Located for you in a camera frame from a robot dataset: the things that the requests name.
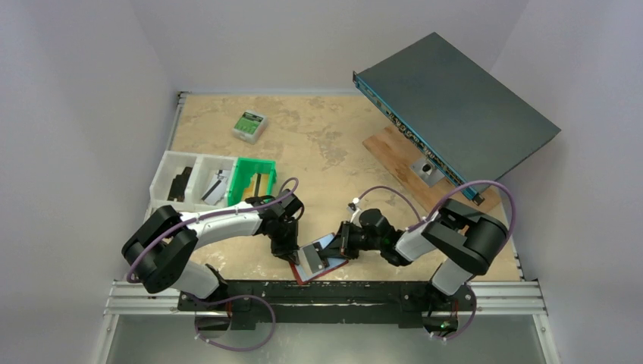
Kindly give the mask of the grey card black stripe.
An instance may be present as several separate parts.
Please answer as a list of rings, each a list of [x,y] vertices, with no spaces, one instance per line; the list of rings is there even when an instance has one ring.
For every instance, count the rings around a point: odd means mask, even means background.
[[[318,241],[315,241],[314,243],[305,245],[301,247],[299,251],[300,266],[304,272],[310,276],[315,276],[326,269],[317,254],[318,243]]]

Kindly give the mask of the red card holder wallet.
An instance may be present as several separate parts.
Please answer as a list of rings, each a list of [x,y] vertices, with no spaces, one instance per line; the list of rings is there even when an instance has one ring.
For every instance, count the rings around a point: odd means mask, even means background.
[[[321,258],[320,252],[327,247],[334,239],[334,233],[329,233],[296,251],[298,264],[290,263],[295,281],[304,285],[310,281],[320,278],[348,263],[347,259]]]

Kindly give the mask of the gold card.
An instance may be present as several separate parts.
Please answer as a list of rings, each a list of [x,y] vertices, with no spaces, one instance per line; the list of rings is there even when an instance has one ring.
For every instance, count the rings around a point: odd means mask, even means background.
[[[249,186],[246,187],[242,194],[242,199],[248,199],[250,197],[260,197],[269,195],[268,191],[268,182],[270,181],[268,174],[254,174],[249,182]]]

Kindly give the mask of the grey patterned credit card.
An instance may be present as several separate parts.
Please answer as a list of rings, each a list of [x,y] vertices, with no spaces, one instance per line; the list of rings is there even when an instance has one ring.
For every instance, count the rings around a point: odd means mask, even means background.
[[[223,199],[227,190],[230,175],[231,170],[217,170],[214,173],[204,194],[202,195],[202,201],[205,204],[213,206]]]

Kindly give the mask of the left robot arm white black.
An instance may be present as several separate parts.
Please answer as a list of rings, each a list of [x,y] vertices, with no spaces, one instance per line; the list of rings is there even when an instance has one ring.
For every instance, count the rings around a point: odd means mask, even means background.
[[[214,268],[197,265],[190,257],[197,249],[233,237],[264,235],[274,257],[297,264],[295,214],[303,207],[291,190],[276,197],[250,197],[207,212],[178,212],[173,206],[162,206],[121,249],[130,266],[126,279],[142,283],[148,293],[172,287],[200,299],[217,296],[226,288],[223,278]]]

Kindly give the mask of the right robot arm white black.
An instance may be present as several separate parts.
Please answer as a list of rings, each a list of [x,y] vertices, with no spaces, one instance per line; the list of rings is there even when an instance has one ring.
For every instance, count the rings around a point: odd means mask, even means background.
[[[447,199],[436,216],[411,231],[396,229],[380,209],[366,209],[357,222],[343,221],[326,246],[314,247],[323,265],[329,259],[356,259],[362,251],[377,250],[393,266],[407,266],[434,250],[447,259],[431,276],[430,285],[453,296],[467,281],[486,275],[509,237],[496,218],[455,199]]]

